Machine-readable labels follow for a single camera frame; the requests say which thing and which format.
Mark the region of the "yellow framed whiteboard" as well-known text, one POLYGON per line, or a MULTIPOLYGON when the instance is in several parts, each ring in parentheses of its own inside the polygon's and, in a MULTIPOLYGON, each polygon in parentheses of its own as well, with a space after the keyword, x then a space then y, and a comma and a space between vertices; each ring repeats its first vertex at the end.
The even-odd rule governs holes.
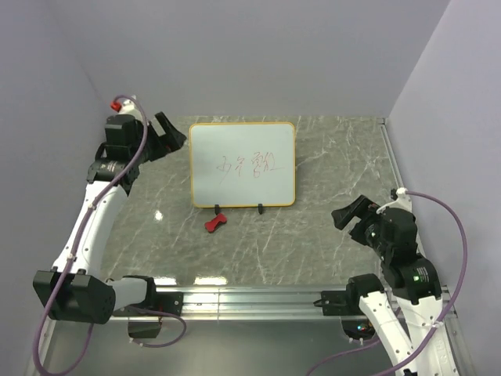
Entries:
POLYGON ((296 130, 282 122, 199 123, 189 128, 197 208, 288 207, 296 201, 296 130))

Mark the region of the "red bone shaped eraser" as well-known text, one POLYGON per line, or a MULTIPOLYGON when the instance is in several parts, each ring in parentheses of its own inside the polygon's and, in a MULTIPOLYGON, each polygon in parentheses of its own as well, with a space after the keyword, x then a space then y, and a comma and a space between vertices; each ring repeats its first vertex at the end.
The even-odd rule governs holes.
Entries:
POLYGON ((208 233, 213 233, 218 227, 226 223, 226 216, 223 213, 218 213, 212 220, 204 223, 204 228, 208 233))

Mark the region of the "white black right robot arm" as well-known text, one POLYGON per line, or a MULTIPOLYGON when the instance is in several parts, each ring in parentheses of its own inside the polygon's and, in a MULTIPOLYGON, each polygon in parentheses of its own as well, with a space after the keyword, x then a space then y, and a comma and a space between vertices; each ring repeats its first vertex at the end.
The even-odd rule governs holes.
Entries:
POLYGON ((444 325, 442 286, 437 270, 418 250, 416 217, 406 190, 395 190, 384 205, 361 195, 331 216, 339 230, 357 219, 351 239, 380 259, 383 276, 350 278, 345 302, 375 330, 392 364, 388 374, 457 375, 444 325))

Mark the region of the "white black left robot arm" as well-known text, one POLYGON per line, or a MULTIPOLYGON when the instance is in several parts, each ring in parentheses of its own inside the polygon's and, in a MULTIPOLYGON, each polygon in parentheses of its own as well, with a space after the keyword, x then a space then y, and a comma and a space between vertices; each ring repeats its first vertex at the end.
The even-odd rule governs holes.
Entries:
POLYGON ((127 275, 106 282, 99 276, 110 231, 140 165, 180 150, 186 141, 164 113, 153 119, 162 135, 152 125, 142 125, 134 112, 107 118, 106 139, 89 166, 84 203, 67 245, 52 268, 37 271, 33 279, 50 319, 105 324, 128 306, 141 315, 156 310, 159 297, 152 277, 127 275))

